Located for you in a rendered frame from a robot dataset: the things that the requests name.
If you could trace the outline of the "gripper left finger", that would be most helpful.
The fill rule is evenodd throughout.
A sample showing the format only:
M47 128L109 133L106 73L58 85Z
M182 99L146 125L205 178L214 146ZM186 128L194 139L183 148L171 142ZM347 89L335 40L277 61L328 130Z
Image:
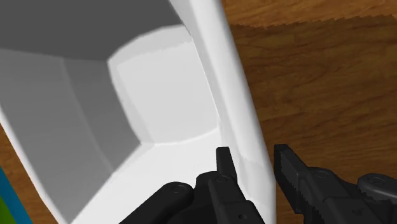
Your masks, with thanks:
M199 174L195 187L163 185L119 224L265 224L238 186L228 147L216 148L216 167Z

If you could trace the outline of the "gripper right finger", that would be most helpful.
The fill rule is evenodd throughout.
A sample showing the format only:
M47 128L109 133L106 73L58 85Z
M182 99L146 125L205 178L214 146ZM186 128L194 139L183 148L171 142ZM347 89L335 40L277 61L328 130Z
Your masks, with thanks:
M274 146L274 175L303 224L397 224L397 179L377 173L356 184L309 167L287 145Z

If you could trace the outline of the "white bowl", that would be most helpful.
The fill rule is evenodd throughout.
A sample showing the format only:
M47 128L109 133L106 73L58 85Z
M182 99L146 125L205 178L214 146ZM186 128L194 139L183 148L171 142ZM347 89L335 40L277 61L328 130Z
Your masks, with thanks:
M275 179L221 0L0 0L0 124L58 224L119 224L216 168L276 224Z

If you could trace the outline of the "blue and green book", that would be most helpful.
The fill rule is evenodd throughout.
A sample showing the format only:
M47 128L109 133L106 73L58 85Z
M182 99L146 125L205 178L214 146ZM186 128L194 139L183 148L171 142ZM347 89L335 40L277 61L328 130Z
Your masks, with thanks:
M0 224L33 224L1 166Z

